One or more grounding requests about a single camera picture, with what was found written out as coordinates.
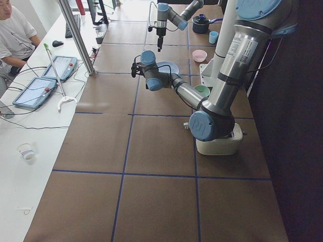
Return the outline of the teach pendant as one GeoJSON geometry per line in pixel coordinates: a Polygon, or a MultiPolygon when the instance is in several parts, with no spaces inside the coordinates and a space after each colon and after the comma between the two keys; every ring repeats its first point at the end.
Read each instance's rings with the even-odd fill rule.
{"type": "Polygon", "coordinates": [[[14,106],[37,109],[42,106],[56,88],[55,79],[35,77],[12,102],[14,106]]]}
{"type": "MultiPolygon", "coordinates": [[[[68,80],[76,65],[77,65],[77,58],[76,57],[69,57],[69,56],[61,56],[61,55],[56,55],[53,58],[54,65],[56,67],[58,76],[62,82],[65,82],[68,80]]],[[[49,78],[49,79],[56,79],[56,75],[53,71],[53,68],[51,64],[47,66],[45,71],[42,74],[43,78],[49,78]]]]}

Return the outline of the teach pendant far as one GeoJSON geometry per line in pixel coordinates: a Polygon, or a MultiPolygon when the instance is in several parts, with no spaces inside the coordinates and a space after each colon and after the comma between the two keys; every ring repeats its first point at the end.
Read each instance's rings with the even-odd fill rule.
{"type": "MultiPolygon", "coordinates": [[[[53,58],[54,65],[56,67],[58,76],[62,82],[65,82],[68,80],[76,65],[77,65],[77,58],[76,57],[69,57],[69,56],[61,56],[61,55],[56,55],[53,58]]],[[[51,64],[47,66],[45,71],[42,74],[43,78],[49,78],[49,79],[56,79],[56,75],[53,71],[53,68],[51,64]]]]}

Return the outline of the light blue cup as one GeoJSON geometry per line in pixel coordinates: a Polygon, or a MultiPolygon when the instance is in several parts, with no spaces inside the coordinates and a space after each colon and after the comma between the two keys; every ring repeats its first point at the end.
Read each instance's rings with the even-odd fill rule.
{"type": "Polygon", "coordinates": [[[210,44],[215,44],[218,40],[219,33],[216,31],[210,31],[209,32],[209,43],[210,44]]]}

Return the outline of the blue plate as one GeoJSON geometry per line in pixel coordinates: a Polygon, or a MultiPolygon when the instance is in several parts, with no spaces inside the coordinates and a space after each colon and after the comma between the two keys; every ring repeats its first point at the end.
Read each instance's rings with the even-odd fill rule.
{"type": "Polygon", "coordinates": [[[163,62],[157,62],[158,71],[161,73],[175,73],[179,74],[179,68],[178,66],[173,62],[163,61],[163,62]]]}

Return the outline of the black monitor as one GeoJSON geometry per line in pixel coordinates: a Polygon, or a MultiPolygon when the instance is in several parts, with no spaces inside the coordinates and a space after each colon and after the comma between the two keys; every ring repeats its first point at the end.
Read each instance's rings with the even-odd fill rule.
{"type": "Polygon", "coordinates": [[[109,24],[103,0],[87,0],[87,4],[93,25],[99,26],[101,24],[109,24]]]}

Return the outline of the cream toaster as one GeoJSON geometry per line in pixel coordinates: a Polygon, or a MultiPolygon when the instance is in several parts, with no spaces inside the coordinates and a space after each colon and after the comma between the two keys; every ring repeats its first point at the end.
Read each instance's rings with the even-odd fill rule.
{"type": "Polygon", "coordinates": [[[243,140],[243,131],[238,123],[235,123],[230,137],[218,138],[212,141],[196,140],[197,151],[203,155],[232,155],[237,152],[243,140]]]}

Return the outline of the dark blue saucepan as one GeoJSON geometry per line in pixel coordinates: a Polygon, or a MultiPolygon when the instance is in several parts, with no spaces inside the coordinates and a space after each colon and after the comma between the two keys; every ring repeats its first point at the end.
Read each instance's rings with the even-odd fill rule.
{"type": "Polygon", "coordinates": [[[205,14],[199,14],[192,19],[192,30],[194,33],[204,34],[208,31],[210,24],[222,20],[223,18],[209,19],[205,14]]]}

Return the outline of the reacher grabber tool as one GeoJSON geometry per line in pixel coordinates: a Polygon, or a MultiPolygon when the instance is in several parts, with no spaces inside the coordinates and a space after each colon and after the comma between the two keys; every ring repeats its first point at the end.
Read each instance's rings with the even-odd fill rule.
{"type": "Polygon", "coordinates": [[[58,82],[58,85],[59,85],[59,87],[60,87],[60,89],[61,89],[61,92],[62,92],[62,96],[63,96],[63,97],[61,98],[61,100],[58,102],[58,105],[57,105],[57,107],[58,107],[58,112],[61,112],[61,105],[62,105],[63,103],[65,103],[65,102],[69,102],[69,101],[75,101],[75,103],[78,103],[78,101],[77,101],[77,99],[76,99],[75,97],[66,96],[65,91],[64,91],[64,89],[63,89],[63,87],[62,87],[62,84],[61,84],[60,77],[59,77],[59,75],[58,75],[58,73],[57,73],[57,69],[56,69],[56,67],[55,67],[55,63],[54,63],[54,61],[53,61],[53,59],[52,59],[52,57],[51,57],[51,53],[50,53],[49,47],[48,47],[48,45],[47,45],[46,43],[44,43],[43,45],[44,45],[44,48],[45,48],[45,50],[46,50],[46,52],[47,52],[47,55],[48,55],[48,58],[49,58],[49,60],[50,60],[50,63],[51,63],[51,66],[52,66],[53,72],[54,72],[55,77],[56,77],[56,80],[57,80],[57,82],[58,82]]]}

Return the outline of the teach pendant near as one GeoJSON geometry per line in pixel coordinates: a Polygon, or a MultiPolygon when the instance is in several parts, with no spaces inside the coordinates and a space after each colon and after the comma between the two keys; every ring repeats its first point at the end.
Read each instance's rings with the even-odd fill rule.
{"type": "Polygon", "coordinates": [[[12,102],[14,106],[37,109],[42,106],[56,88],[55,79],[35,77],[12,102]]]}

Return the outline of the aluminium frame post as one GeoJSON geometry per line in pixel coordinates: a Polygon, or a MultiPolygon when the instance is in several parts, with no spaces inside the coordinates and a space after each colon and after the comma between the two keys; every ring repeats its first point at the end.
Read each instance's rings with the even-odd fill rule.
{"type": "Polygon", "coordinates": [[[92,64],[90,57],[88,55],[88,52],[86,50],[85,44],[84,44],[83,39],[81,37],[80,30],[78,29],[77,24],[74,20],[73,13],[71,11],[69,3],[64,0],[58,0],[58,4],[61,8],[63,16],[66,20],[66,23],[68,24],[68,26],[72,32],[74,42],[75,42],[76,47],[79,51],[81,59],[83,60],[86,70],[87,70],[88,74],[90,76],[92,76],[95,73],[95,69],[93,67],[93,64],[92,64]]]}

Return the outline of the black computer mouse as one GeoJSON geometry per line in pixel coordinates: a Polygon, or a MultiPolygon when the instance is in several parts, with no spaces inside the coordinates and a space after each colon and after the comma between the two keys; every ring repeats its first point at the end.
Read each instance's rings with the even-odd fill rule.
{"type": "Polygon", "coordinates": [[[52,46],[53,47],[59,47],[59,46],[61,46],[61,45],[63,45],[64,43],[62,42],[62,41],[58,41],[58,40],[54,40],[53,42],[52,42],[52,46]]]}

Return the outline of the seated person white shirt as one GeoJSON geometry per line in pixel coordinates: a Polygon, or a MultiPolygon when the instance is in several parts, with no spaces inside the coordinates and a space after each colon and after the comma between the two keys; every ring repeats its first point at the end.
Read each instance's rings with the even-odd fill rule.
{"type": "Polygon", "coordinates": [[[40,42],[24,14],[10,1],[1,1],[1,73],[16,76],[40,42]]]}

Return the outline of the green bowl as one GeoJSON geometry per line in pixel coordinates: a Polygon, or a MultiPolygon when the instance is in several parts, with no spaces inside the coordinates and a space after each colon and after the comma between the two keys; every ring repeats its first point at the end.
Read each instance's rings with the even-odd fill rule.
{"type": "Polygon", "coordinates": [[[207,86],[197,85],[194,87],[194,89],[198,91],[203,97],[208,97],[210,95],[210,89],[207,86]]]}

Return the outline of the paper cup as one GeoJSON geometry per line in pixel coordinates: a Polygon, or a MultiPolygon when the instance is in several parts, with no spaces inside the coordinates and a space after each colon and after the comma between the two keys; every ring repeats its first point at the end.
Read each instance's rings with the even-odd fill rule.
{"type": "Polygon", "coordinates": [[[17,151],[20,153],[21,157],[28,163],[33,164],[35,159],[35,152],[29,143],[20,144],[17,147],[17,151]]]}

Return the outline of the pink bowl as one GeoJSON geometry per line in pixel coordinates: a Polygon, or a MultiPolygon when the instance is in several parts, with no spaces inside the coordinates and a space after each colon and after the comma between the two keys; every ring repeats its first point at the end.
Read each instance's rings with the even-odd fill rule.
{"type": "Polygon", "coordinates": [[[192,53],[193,60],[197,63],[201,63],[206,60],[207,52],[201,49],[197,49],[192,53]]]}

